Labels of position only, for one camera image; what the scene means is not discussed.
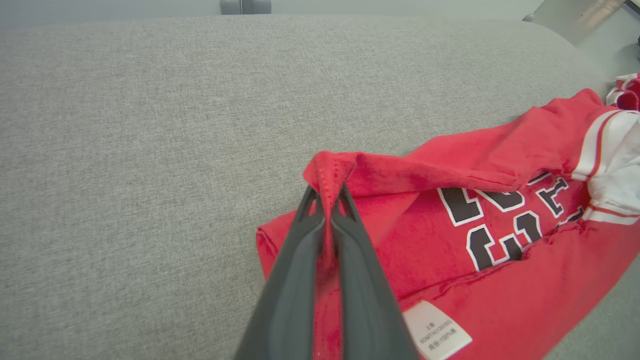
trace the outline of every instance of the red jersey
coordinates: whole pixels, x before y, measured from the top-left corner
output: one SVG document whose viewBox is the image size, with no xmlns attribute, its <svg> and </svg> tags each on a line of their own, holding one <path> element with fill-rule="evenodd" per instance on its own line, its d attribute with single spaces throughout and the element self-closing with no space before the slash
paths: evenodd
<svg viewBox="0 0 640 360">
<path fill-rule="evenodd" d="M 346 180 L 403 311 L 428 301 L 470 335 L 451 359 L 540 359 L 640 250 L 639 118 L 583 90 L 403 158 L 320 152 L 304 175 L 325 213 Z M 265 276 L 293 215 L 258 230 Z M 324 240 L 314 355 L 340 359 L 328 228 Z"/>
</svg>

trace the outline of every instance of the gray fabric surface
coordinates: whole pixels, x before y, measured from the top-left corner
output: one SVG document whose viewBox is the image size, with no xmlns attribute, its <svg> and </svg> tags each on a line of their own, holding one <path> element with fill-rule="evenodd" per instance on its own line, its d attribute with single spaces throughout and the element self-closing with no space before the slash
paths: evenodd
<svg viewBox="0 0 640 360">
<path fill-rule="evenodd" d="M 501 21 L 33 29 L 2 34 L 0 66 L 2 359 L 229 358 L 264 284 L 255 229 L 315 152 L 406 154 L 606 89 L 559 36 Z M 631 359 L 632 281 L 550 358 Z"/>
</svg>

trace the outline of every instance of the black object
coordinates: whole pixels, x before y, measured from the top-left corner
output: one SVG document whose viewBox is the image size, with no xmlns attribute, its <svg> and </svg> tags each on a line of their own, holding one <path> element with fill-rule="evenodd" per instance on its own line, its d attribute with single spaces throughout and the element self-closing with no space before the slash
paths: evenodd
<svg viewBox="0 0 640 360">
<path fill-rule="evenodd" d="M 309 215 L 314 202 L 315 212 Z M 419 360 L 346 184 L 330 219 L 340 261 L 343 359 Z M 313 358 L 316 260 L 325 221 L 320 196 L 309 186 L 235 360 Z"/>
</svg>

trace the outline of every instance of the white care label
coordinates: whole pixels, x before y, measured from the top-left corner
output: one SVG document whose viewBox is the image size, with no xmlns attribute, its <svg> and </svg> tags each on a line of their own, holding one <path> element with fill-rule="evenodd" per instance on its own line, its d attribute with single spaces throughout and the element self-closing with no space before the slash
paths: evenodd
<svg viewBox="0 0 640 360">
<path fill-rule="evenodd" d="M 428 360 L 447 359 L 471 342 L 466 331 L 429 302 L 419 302 L 403 316 L 415 346 Z"/>
</svg>

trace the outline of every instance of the red stripe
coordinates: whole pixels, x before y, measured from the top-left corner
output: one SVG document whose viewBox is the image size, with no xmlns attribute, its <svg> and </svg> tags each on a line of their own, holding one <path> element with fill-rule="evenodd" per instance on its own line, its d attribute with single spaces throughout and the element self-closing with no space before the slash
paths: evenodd
<svg viewBox="0 0 640 360">
<path fill-rule="evenodd" d="M 593 170 L 589 173 L 589 175 L 587 175 L 587 181 L 591 180 L 591 177 L 593 177 L 600 169 L 600 160 L 602 158 L 602 134 L 604 133 L 604 128 L 605 126 L 607 126 L 607 123 L 609 123 L 609 120 L 611 120 L 611 118 L 621 112 L 622 111 L 616 111 L 613 114 L 609 115 L 609 117 L 604 120 L 602 125 L 600 125 L 600 129 L 598 130 L 598 141 L 596 143 L 596 161 L 593 164 Z"/>
<path fill-rule="evenodd" d="M 607 214 L 611 214 L 611 215 L 616 215 L 617 217 L 621 217 L 621 218 L 640 218 L 640 215 L 621 214 L 621 213 L 618 213 L 617 211 L 613 211 L 613 210 L 609 210 L 609 209 L 605 209 L 605 208 L 598 208 L 598 207 L 593 206 L 591 204 L 589 204 L 588 208 L 591 208 L 594 211 L 599 211 L 601 213 L 607 213 Z"/>
</svg>

